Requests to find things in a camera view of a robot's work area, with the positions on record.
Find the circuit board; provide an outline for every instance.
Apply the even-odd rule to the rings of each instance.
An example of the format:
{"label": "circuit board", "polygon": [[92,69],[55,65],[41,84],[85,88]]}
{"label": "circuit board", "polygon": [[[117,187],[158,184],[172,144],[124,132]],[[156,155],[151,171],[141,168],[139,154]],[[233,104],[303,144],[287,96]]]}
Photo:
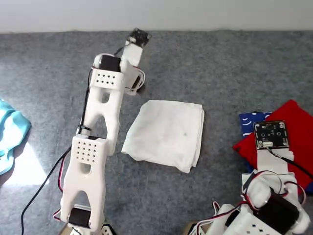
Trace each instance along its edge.
{"label": "circuit board", "polygon": [[141,48],[144,48],[150,39],[151,34],[139,28],[135,28],[133,32],[131,32],[131,34],[128,36],[127,41],[129,41],[130,43],[134,43]]}
{"label": "circuit board", "polygon": [[253,124],[257,149],[289,148],[284,121],[265,121]]}

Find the light blue cloth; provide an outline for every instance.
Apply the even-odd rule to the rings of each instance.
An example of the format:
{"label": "light blue cloth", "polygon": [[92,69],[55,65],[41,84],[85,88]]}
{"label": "light blue cloth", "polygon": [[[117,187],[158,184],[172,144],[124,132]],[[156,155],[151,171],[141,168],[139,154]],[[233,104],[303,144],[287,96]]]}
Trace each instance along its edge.
{"label": "light blue cloth", "polygon": [[20,111],[0,100],[0,175],[12,168],[13,149],[21,144],[30,127],[31,123]]}

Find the carpet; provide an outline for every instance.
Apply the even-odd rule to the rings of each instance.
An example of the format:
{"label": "carpet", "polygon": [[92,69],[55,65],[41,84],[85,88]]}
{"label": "carpet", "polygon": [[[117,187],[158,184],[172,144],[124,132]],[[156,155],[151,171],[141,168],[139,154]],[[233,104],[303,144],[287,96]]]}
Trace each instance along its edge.
{"label": "carpet", "polygon": [[[0,98],[32,123],[12,171],[0,177],[0,234],[18,235],[20,215],[75,135],[95,55],[113,53],[128,32],[0,35]],[[238,114],[273,111],[289,99],[313,114],[313,32],[151,32],[140,67],[145,90],[124,96],[114,156],[108,157],[105,216],[119,235],[179,235],[213,214],[212,200],[240,201],[244,160]],[[126,133],[149,99],[202,104],[201,155],[189,174],[121,154]],[[103,120],[95,135],[105,136]],[[57,173],[25,214],[25,235],[56,235]],[[305,205],[313,216],[313,199]],[[310,227],[306,234],[313,234]]]}

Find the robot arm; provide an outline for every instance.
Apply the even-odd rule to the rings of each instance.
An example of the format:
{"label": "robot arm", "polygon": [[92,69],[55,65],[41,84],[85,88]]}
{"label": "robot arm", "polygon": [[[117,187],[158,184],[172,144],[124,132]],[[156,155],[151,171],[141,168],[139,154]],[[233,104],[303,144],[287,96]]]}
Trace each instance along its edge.
{"label": "robot arm", "polygon": [[[293,160],[285,123],[254,123],[254,135],[258,171],[242,175],[245,204],[240,211],[223,205],[213,219],[199,222],[190,235],[291,235],[308,228],[310,218],[298,201],[300,186],[279,157]],[[205,223],[210,223],[208,231],[199,226]]]}
{"label": "robot arm", "polygon": [[[150,37],[148,33],[135,29],[126,41],[122,58],[99,54],[91,68],[83,128],[72,140],[61,199],[61,220],[84,235],[98,233],[102,228],[105,219],[106,159],[115,151],[123,95],[135,94],[144,82],[144,73],[137,66]],[[105,93],[109,94],[109,100],[102,103]],[[101,116],[105,118],[107,126],[106,139],[90,135]],[[88,196],[90,207],[74,204],[80,191]]]}
{"label": "robot arm", "polygon": [[212,220],[200,221],[198,231],[196,225],[189,235],[291,235],[306,231],[310,218],[298,202],[293,174],[254,171],[243,174],[243,184],[246,202],[240,210],[224,204]]}

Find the white towel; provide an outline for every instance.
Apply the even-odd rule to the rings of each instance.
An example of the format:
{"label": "white towel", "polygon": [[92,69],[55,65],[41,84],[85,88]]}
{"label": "white towel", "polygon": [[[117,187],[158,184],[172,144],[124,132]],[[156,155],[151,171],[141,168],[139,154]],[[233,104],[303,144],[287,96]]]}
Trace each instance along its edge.
{"label": "white towel", "polygon": [[203,117],[199,104],[149,100],[130,127],[122,153],[189,173],[200,155]]}

